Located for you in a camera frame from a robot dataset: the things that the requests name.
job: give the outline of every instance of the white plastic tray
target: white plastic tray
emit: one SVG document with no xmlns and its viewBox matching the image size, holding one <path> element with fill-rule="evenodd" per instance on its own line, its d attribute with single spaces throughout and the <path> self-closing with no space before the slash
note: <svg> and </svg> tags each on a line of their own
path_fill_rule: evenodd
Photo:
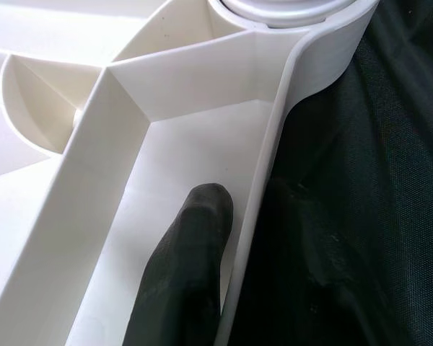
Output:
<svg viewBox="0 0 433 346">
<path fill-rule="evenodd" d="M 0 197 L 14 203 L 20 194 L 4 185 L 40 186 L 22 210 L 1 204 L 15 227 L 0 220 L 0 241 L 15 242 L 0 274 L 0 345 L 121 345 L 149 255 L 204 182 L 235 203 L 216 339 L 225 345 L 285 115 L 343 73 L 377 1 L 282 30 L 217 0 L 7 3 L 0 102 L 36 150 L 29 163 L 53 159 L 0 176 Z M 85 23 L 94 27 L 82 32 Z"/>
</svg>

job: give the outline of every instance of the black fabric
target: black fabric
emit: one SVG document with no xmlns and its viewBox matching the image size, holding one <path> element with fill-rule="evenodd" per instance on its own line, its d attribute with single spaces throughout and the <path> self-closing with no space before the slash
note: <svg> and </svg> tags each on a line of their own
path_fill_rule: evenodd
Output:
<svg viewBox="0 0 433 346">
<path fill-rule="evenodd" d="M 224 187 L 194 187 L 144 270 L 123 346 L 211 346 L 217 333 L 219 265 L 231 232 Z"/>
<path fill-rule="evenodd" d="M 433 0 L 289 114 L 229 344 L 433 346 Z"/>
</svg>

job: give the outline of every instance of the curved plastic rim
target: curved plastic rim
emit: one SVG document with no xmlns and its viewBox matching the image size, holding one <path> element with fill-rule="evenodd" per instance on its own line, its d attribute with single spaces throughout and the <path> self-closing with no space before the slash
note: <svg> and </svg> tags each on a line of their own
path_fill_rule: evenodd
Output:
<svg viewBox="0 0 433 346">
<path fill-rule="evenodd" d="M 323 22 L 355 0 L 221 0 L 235 14 L 269 27 L 301 27 Z"/>
</svg>

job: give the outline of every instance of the dark cloth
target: dark cloth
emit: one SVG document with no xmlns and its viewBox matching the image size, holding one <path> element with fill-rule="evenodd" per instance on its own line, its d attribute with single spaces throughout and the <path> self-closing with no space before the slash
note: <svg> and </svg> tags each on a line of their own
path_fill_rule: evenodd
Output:
<svg viewBox="0 0 433 346">
<path fill-rule="evenodd" d="M 290 112 L 229 344 L 433 346 L 433 0 Z"/>
<path fill-rule="evenodd" d="M 218 184 L 191 190 L 144 270 L 123 346 L 210 346 L 220 317 L 219 266 L 232 200 Z"/>
</svg>

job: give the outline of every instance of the round plastic cap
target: round plastic cap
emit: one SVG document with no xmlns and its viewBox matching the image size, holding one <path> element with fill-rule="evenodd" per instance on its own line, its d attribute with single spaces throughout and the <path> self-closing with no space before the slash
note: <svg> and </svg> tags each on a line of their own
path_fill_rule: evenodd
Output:
<svg viewBox="0 0 433 346">
<path fill-rule="evenodd" d="M 322 22 L 355 0 L 222 0 L 235 14 L 269 27 L 301 27 Z"/>
</svg>

